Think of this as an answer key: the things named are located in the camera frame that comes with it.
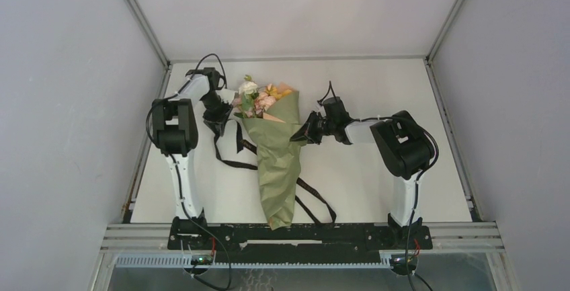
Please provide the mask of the pink fake flower stem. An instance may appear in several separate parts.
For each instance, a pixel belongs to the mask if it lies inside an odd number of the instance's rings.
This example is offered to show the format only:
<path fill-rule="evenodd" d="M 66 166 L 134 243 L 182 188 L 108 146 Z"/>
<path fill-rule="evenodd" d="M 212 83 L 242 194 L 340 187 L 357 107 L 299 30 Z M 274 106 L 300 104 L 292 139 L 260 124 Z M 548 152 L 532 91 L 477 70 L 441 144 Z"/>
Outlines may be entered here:
<path fill-rule="evenodd" d="M 233 101 L 233 115 L 241 119 L 262 118 L 263 114 L 272 107 L 277 100 L 277 98 L 266 92 L 244 93 Z"/>

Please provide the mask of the orange wrapping paper sheet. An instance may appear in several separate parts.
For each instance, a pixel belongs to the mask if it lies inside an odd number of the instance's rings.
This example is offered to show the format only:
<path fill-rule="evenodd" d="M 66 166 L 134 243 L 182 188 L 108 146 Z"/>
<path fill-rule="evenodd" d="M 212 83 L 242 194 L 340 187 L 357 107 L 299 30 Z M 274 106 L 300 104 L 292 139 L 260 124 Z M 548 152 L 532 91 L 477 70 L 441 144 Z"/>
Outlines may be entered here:
<path fill-rule="evenodd" d="M 242 119 L 242 125 L 257 147 L 259 194 L 268 225 L 272 230 L 290 226 L 296 180 L 301 171 L 300 150 L 304 145 L 289 141 L 302 127 L 299 92 L 295 89 L 278 100 L 262 118 Z"/>

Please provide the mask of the yellow fake flower stem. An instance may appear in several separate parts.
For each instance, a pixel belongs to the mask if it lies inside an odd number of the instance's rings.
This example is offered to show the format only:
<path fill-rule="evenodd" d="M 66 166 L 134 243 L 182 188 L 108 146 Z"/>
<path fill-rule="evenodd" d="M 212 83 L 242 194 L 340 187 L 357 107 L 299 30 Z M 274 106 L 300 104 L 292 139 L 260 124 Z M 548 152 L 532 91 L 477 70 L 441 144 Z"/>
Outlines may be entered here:
<path fill-rule="evenodd" d="M 279 83 L 278 85 L 267 85 L 264 91 L 270 97 L 273 97 L 276 100 L 280 100 L 283 97 L 286 97 L 287 95 L 293 93 L 295 89 L 285 83 Z"/>

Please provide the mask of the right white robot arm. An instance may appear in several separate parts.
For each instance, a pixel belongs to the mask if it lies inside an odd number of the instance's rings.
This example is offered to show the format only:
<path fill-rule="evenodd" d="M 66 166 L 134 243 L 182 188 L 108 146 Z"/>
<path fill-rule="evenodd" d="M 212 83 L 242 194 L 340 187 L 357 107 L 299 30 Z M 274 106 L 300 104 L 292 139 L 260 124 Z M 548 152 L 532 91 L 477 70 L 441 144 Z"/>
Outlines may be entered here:
<path fill-rule="evenodd" d="M 422 177 L 439 157 L 434 137 L 407 110 L 364 119 L 352 118 L 346 112 L 331 116 L 311 112 L 290 141 L 321 144 L 324 136 L 334 136 L 346 145 L 374 143 L 378 147 L 394 179 L 389 241 L 395 247 L 407 247 L 422 226 L 423 219 L 417 213 Z"/>

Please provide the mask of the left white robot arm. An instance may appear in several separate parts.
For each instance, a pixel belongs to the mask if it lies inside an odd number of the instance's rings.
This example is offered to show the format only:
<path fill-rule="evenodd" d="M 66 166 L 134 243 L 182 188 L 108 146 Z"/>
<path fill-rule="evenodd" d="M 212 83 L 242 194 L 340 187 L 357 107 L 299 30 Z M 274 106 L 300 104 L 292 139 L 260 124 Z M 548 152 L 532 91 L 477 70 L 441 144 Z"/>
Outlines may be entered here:
<path fill-rule="evenodd" d="M 151 103 L 145 128 L 149 140 L 165 156 L 171 171 L 175 220 L 189 224 L 184 240 L 200 249 L 208 244 L 210 231 L 198 196 L 194 159 L 199 129 L 194 108 L 198 103 L 203 104 L 203 122 L 218 138 L 224 134 L 233 107 L 220 96 L 222 85 L 219 83 L 226 77 L 214 67 L 191 69 L 186 76 L 186 82 L 173 95 Z"/>

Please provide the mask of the black mounting base plate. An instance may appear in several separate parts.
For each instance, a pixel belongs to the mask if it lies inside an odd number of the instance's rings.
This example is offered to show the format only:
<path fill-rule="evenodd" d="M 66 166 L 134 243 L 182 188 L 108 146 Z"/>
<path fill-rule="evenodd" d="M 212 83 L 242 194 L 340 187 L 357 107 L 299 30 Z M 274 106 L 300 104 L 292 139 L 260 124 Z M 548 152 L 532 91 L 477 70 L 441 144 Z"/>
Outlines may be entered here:
<path fill-rule="evenodd" d="M 228 250 L 246 244 L 350 244 L 365 246 L 367 250 L 431 250 L 432 235 L 427 226 L 414 224 L 407 228 L 395 228 L 387 224 L 294 224 L 271 230 L 264 224 L 216 224 L 198 226 L 189 220 L 174 220 L 168 234 L 169 250 Z"/>

